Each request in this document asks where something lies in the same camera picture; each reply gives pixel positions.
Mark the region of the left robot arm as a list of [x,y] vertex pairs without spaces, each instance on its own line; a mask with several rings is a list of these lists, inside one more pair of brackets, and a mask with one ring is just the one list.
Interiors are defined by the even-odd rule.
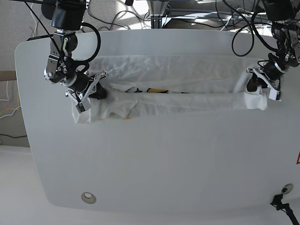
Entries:
[[[257,8],[251,17],[251,27],[261,43],[270,51],[268,60],[259,66],[258,73],[272,83],[289,70],[290,67],[300,65],[300,26],[295,19],[300,7],[289,0],[263,0],[263,9]],[[265,12],[268,20],[272,22],[271,33],[277,42],[277,48],[271,47],[258,33],[255,18],[259,13]]]

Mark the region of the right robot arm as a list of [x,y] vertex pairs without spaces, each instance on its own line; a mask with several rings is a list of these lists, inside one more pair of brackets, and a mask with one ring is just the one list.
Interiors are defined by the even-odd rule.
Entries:
[[[44,72],[44,78],[50,83],[60,83],[71,90],[75,101],[80,102],[79,95],[98,100],[107,97],[106,90],[96,81],[96,76],[88,77],[90,62],[96,58],[101,47],[101,37],[98,30],[83,21],[87,9],[85,0],[58,0],[52,16],[52,26],[57,29],[51,37],[50,55]],[[74,60],[72,51],[78,45],[76,32],[81,27],[88,27],[97,37],[95,52],[88,59]]]

